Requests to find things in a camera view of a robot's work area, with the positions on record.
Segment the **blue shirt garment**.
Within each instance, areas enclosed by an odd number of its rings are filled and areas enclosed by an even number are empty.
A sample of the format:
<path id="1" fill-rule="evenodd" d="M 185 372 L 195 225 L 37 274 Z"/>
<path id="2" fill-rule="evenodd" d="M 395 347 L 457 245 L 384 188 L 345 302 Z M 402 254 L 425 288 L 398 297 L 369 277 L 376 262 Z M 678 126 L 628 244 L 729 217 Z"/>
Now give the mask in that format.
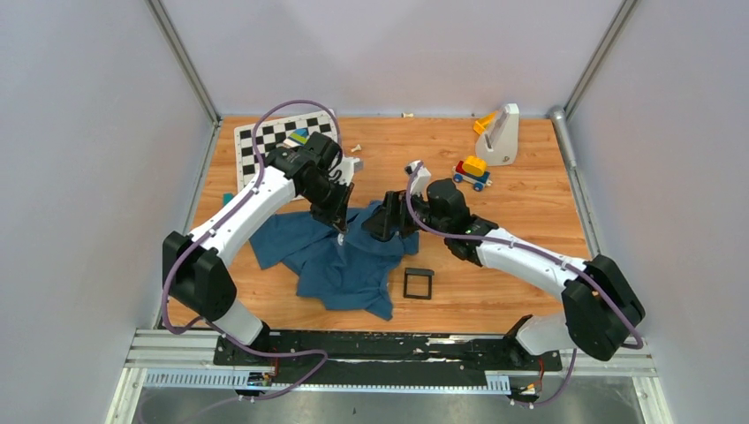
<path id="1" fill-rule="evenodd" d="M 250 238 L 261 269 L 282 263 L 299 277 L 296 294 L 318 299 L 333 311 L 365 310 L 385 321 L 393 317 L 389 275 L 406 255 L 420 250 L 420 235 L 395 236 L 381 242 L 362 228 L 380 201 L 347 211 L 348 232 L 314 220 L 308 212 L 270 217 Z"/>

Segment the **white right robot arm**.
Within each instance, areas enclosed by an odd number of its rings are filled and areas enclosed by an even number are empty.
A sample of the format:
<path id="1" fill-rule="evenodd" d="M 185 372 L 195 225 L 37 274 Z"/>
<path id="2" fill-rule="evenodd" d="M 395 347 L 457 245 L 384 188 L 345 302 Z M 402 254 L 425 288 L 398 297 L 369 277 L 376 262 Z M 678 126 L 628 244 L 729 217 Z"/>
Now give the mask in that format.
<path id="1" fill-rule="evenodd" d="M 562 312 L 528 315 L 509 331 L 504 356 L 515 368 L 561 349 L 577 348 L 608 361 L 621 348 L 644 346 L 636 328 L 645 309 L 613 259 L 571 257 L 514 236 L 472 213 L 449 178 L 430 184 L 415 180 L 404 191 L 387 193 L 361 227 L 379 241 L 430 232 L 460 260 L 512 275 L 559 301 Z"/>

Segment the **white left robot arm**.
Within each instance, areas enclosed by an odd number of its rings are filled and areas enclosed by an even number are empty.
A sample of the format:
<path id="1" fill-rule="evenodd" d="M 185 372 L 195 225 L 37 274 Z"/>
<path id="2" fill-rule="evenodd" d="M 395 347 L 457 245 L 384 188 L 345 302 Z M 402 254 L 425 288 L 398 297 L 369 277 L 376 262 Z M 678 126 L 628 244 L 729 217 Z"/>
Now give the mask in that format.
<path id="1" fill-rule="evenodd" d="M 347 157 L 330 137 L 314 132 L 306 144 L 266 154 L 252 181 L 202 225 L 163 241 L 163 300 L 174 299 L 237 341 L 250 365 L 263 363 L 270 341 L 266 324 L 238 298 L 229 267 L 240 248 L 278 209 L 297 199 L 310 203 L 314 220 L 344 233 L 356 172 L 363 162 Z"/>

